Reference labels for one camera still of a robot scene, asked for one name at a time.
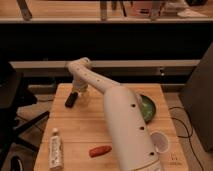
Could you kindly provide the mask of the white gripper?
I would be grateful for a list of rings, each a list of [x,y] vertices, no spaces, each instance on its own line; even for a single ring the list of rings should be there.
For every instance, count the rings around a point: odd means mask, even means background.
[[[72,91],[80,93],[78,95],[78,103],[82,106],[88,106],[90,95],[87,91],[88,84],[80,77],[74,76],[72,81]]]

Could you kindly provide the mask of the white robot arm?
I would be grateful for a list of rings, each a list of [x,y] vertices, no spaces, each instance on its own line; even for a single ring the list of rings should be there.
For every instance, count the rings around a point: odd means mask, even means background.
[[[165,171],[142,117],[136,93],[91,70],[87,57],[67,64],[73,89],[89,85],[103,94],[103,110],[120,171]]]

